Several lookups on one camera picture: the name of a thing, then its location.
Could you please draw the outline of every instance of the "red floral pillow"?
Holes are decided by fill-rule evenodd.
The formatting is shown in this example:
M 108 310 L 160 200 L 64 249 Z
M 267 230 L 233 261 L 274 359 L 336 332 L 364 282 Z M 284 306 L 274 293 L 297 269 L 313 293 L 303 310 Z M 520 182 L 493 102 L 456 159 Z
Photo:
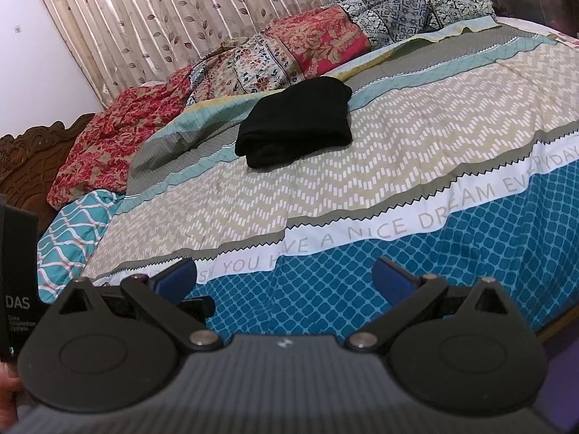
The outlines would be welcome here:
M 338 6 L 317 8 L 278 20 L 265 33 L 277 37 L 313 78 L 370 51 L 370 41 Z
M 127 171 L 141 144 L 177 117 L 191 93 L 188 66 L 164 85 L 123 91 L 105 112 L 96 114 L 76 138 L 50 188 L 56 210 L 96 189 L 123 192 Z

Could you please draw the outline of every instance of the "hand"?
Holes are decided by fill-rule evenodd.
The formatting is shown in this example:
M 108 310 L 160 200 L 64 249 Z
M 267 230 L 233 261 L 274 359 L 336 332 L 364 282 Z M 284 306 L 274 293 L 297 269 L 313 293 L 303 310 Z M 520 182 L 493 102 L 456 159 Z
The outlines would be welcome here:
M 16 369 L 0 363 L 0 431 L 4 432 L 18 421 L 14 395 L 22 390 Z

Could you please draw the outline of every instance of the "curtain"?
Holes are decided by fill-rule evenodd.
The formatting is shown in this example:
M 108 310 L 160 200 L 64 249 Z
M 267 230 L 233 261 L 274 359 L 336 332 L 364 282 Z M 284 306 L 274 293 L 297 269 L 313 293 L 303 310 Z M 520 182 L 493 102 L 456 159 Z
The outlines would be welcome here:
M 104 106 L 164 81 L 231 37 L 328 0 L 44 0 Z

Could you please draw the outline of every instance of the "black garment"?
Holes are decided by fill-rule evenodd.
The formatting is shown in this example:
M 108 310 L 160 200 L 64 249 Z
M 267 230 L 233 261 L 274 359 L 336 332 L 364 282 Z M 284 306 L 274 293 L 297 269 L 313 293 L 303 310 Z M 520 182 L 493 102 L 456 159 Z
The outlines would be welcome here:
M 239 126 L 235 154 L 251 168 L 297 160 L 327 147 L 346 146 L 349 86 L 319 77 L 260 99 Z

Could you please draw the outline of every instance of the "logo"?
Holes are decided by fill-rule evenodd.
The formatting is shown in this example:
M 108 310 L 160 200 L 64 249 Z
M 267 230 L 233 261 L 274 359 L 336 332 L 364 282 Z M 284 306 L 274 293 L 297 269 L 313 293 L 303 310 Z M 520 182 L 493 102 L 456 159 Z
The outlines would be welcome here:
M 293 341 L 285 338 L 283 341 L 277 341 L 277 345 L 282 349 L 287 349 L 288 347 L 293 346 Z
M 28 310 L 30 308 L 30 302 L 28 297 L 12 297 L 11 295 L 6 296 L 6 308 L 7 309 L 23 309 Z

